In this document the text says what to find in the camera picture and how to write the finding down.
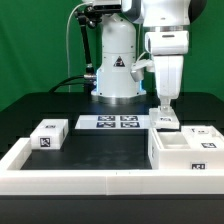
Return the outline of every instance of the white box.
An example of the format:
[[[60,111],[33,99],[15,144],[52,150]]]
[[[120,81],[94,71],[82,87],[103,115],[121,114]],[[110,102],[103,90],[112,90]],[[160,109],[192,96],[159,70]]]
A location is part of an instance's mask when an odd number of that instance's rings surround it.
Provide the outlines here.
[[[212,126],[150,128],[148,155],[153,169],[224,169],[224,137]]]
[[[32,149],[60,149],[68,134],[68,120],[44,119],[30,135]]]

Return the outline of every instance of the warning label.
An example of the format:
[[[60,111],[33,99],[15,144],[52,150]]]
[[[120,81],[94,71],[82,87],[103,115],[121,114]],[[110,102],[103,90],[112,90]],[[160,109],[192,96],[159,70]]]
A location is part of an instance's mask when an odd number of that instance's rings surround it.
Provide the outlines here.
[[[117,59],[117,61],[114,64],[114,67],[125,67],[125,64],[121,58],[121,56]]]

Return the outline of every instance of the black cable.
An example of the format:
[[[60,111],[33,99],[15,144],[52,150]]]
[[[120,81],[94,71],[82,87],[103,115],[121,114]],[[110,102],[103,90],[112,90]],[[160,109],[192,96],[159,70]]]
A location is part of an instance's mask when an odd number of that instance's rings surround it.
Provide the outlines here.
[[[54,86],[53,88],[51,88],[49,90],[49,93],[54,93],[59,87],[62,86],[73,86],[73,85],[92,85],[91,83],[84,83],[84,82],[76,82],[76,83],[64,83],[64,84],[58,84],[56,86]]]
[[[49,92],[54,92],[58,87],[60,87],[60,85],[63,85],[63,84],[66,83],[66,82],[69,82],[69,81],[72,81],[72,80],[75,80],[75,79],[82,79],[82,78],[84,78],[83,75],[72,76],[72,77],[70,77],[70,78],[67,78],[67,79],[65,79],[65,80],[63,80],[63,81],[61,81],[61,82],[59,82],[56,86],[52,87],[52,88],[49,90]]]

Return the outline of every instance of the black label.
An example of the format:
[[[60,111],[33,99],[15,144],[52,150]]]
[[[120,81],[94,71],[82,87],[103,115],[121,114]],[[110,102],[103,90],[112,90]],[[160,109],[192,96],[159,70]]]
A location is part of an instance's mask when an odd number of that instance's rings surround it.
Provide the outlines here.
[[[215,148],[217,148],[214,143],[201,143],[201,144],[206,149],[215,149]]]
[[[160,120],[161,121],[172,121],[172,119],[170,117],[161,117]]]
[[[97,122],[97,128],[115,128],[115,122]]]
[[[192,163],[191,169],[192,170],[205,170],[206,164],[205,163]]]
[[[123,60],[122,60],[121,57],[119,57],[119,58],[117,59],[117,61],[116,61],[115,64],[114,64],[114,67],[125,67],[125,64],[124,64],[124,62],[123,62]]]
[[[40,147],[51,147],[50,138],[40,138]]]
[[[98,116],[98,121],[115,121],[115,116]]]
[[[122,128],[140,128],[139,122],[121,122]]]
[[[56,128],[56,125],[46,125],[45,128]]]
[[[121,116],[121,121],[138,121],[137,116]]]

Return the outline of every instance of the green backdrop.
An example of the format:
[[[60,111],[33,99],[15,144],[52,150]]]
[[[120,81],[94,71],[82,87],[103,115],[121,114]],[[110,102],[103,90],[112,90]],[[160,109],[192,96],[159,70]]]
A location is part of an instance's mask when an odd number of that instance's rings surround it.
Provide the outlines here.
[[[48,91],[67,78],[66,24],[81,0],[0,0],[0,110],[26,93]],[[190,27],[182,90],[209,92],[224,100],[224,1],[211,0]],[[89,31],[95,66],[100,65],[99,30]],[[85,71],[77,21],[71,23],[71,73]],[[154,91],[154,78],[144,86]]]

